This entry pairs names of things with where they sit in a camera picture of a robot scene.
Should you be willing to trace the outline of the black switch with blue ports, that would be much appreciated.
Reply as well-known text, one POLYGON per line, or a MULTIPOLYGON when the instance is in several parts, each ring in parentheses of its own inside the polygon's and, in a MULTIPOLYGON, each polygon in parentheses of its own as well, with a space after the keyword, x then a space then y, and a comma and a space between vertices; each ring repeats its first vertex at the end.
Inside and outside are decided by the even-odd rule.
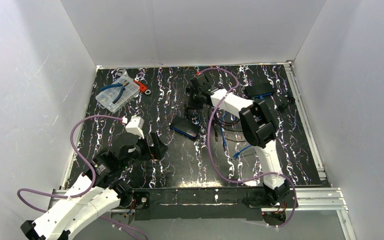
POLYGON ((175 116, 169 124, 169 127, 176 133, 188 138, 189 140, 196 141, 198 139, 201 127, 194 124, 190 120, 181 116, 175 116))

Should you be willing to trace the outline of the grey ribbed network switch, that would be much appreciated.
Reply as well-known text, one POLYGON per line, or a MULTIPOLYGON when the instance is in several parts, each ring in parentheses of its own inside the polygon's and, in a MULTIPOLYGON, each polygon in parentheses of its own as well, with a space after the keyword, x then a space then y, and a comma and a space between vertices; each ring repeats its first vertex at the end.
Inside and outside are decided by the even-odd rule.
POLYGON ((275 89, 270 83, 258 83, 246 86, 243 92, 248 99, 263 99, 272 96, 275 89))

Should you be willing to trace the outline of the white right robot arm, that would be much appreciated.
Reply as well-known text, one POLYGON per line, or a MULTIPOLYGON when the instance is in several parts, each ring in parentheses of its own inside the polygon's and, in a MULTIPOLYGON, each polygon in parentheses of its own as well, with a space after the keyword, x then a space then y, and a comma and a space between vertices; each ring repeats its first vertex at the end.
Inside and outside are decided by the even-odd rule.
POLYGON ((265 191, 264 201, 269 205, 283 202, 292 182, 283 174, 276 150, 277 124, 263 100, 250 100, 239 97, 226 90, 213 86, 203 74, 190 79, 188 87, 189 104, 193 108, 211 106, 207 133, 211 133, 214 116, 222 109, 239 118, 245 140, 255 150, 262 173, 252 180, 262 178, 265 191))

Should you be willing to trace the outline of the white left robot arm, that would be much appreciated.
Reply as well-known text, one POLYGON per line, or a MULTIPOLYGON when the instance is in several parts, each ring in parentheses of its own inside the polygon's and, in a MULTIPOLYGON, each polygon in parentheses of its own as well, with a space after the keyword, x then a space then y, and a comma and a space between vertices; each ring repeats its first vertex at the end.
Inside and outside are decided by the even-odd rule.
POLYGON ((115 208, 148 209, 150 194, 132 188, 121 178, 130 164, 161 160, 168 150, 157 133, 152 145, 145 137, 123 133, 115 148, 106 147, 91 161, 91 169, 82 173, 72 187, 42 216, 26 220, 20 226, 29 240, 72 240, 82 229, 115 208))

